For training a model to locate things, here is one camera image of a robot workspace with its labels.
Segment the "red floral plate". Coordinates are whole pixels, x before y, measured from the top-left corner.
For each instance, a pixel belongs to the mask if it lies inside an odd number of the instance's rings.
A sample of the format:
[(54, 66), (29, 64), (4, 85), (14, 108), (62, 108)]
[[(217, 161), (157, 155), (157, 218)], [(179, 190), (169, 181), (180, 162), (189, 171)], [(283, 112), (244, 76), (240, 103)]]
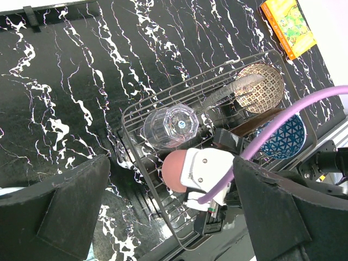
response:
[(237, 136), (246, 136), (259, 127), (265, 125), (267, 122), (273, 120), (279, 113), (281, 113), (283, 108), (272, 108), (256, 115), (255, 117), (245, 121), (238, 127), (231, 130), (231, 132)]

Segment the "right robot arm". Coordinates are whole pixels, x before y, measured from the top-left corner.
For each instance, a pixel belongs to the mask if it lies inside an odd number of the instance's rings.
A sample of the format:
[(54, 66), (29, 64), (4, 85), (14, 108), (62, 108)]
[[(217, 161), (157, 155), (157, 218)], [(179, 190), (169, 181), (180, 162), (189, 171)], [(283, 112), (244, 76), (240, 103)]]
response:
[[(249, 141), (225, 129), (218, 128), (213, 143), (235, 157), (240, 155)], [(325, 178), (329, 173), (341, 173), (343, 177), (333, 185), (324, 187), (317, 185), (316, 180)], [(338, 188), (338, 185), (347, 181), (347, 148), (336, 148), (333, 142), (328, 141), (310, 158), (301, 161), (295, 171), (282, 170), (276, 171), (275, 174), (311, 189), (347, 198), (343, 189)], [(220, 233), (228, 228), (231, 222), (226, 220), (227, 208), (234, 210), (235, 215), (243, 212), (235, 181), (229, 183), (217, 197), (222, 204), (211, 200), (208, 206), (197, 214), (194, 221), (194, 231), (202, 236)]]

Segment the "blue and red patterned bowl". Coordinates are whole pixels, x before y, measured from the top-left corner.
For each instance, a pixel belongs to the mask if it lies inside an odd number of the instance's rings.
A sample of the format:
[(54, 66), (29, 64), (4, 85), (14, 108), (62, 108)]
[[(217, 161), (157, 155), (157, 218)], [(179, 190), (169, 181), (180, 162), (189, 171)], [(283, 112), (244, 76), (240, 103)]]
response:
[(307, 131), (299, 114), (293, 115), (258, 149), (274, 159), (289, 159), (297, 155), (306, 142)]

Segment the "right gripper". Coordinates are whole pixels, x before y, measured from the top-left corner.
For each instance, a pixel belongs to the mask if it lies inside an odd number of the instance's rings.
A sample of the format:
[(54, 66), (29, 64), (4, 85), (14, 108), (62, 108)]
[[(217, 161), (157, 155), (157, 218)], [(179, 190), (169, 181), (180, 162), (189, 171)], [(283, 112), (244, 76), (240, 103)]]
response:
[(200, 204), (198, 199), (210, 191), (228, 172), (233, 159), (240, 155), (248, 141), (232, 132), (218, 128), (213, 137), (214, 147), (190, 148), (184, 158), (184, 204), (198, 210), (194, 231), (200, 235), (219, 233), (224, 229), (229, 206), (241, 208), (237, 186), (228, 183), (210, 201)]

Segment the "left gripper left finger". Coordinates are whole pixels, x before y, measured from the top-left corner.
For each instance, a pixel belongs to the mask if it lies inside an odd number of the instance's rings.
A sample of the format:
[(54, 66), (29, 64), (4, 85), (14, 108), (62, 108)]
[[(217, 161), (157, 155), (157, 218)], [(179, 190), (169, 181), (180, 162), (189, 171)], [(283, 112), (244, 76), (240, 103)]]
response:
[(109, 172), (101, 154), (1, 196), (1, 260), (86, 260)]

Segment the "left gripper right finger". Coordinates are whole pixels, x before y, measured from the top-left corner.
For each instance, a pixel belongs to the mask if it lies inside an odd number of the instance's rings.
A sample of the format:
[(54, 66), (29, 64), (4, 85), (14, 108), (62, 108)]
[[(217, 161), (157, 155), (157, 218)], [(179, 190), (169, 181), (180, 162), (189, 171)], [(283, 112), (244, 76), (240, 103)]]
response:
[(346, 199), (241, 157), (233, 172), (257, 260), (347, 260)]

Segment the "clear glass plate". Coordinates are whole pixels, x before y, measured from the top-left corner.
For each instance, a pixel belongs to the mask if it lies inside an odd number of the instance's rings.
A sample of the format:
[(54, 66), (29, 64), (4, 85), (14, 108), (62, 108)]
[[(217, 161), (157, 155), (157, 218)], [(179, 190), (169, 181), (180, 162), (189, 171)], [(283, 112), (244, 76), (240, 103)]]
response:
[(212, 93), (210, 96), (208, 96), (202, 104), (202, 110), (205, 111), (214, 108), (220, 104), (220, 101), (222, 101), (224, 98), (231, 95), (232, 93), (235, 93), (236, 91), (243, 88), (253, 87), (261, 83), (264, 79), (264, 76), (257, 73), (252, 73), (248, 74), (247, 76), (240, 77), (239, 79), (236, 79), (235, 81), (227, 84), (226, 86), (221, 87), (220, 89)]

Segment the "clear plastic tumbler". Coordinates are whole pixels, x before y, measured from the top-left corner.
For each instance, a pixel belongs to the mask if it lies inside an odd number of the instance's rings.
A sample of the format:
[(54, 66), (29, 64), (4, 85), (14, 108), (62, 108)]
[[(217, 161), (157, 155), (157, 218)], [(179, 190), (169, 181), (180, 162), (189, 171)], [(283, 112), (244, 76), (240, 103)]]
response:
[(144, 137), (156, 149), (170, 149), (197, 135), (199, 120), (195, 111), (184, 104), (157, 109), (143, 125)]

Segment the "brown patterned bowl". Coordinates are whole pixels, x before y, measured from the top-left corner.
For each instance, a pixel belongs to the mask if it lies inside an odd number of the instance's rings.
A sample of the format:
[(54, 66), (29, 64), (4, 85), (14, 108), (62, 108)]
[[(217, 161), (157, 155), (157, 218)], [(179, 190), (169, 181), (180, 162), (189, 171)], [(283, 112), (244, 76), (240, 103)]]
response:
[(261, 114), (280, 104), (284, 96), (284, 80), (274, 67), (263, 63), (243, 68), (237, 79), (254, 73), (263, 76), (264, 80), (253, 87), (237, 90), (234, 95), (242, 108), (250, 113)]

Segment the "pink plastic cup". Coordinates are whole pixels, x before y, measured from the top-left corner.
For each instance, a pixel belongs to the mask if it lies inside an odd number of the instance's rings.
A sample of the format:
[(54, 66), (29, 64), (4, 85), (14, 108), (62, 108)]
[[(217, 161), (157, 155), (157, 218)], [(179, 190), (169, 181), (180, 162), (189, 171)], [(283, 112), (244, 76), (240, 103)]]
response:
[(165, 185), (174, 192), (184, 193), (187, 190), (180, 182), (186, 153), (187, 150), (175, 150), (169, 153), (161, 167)]

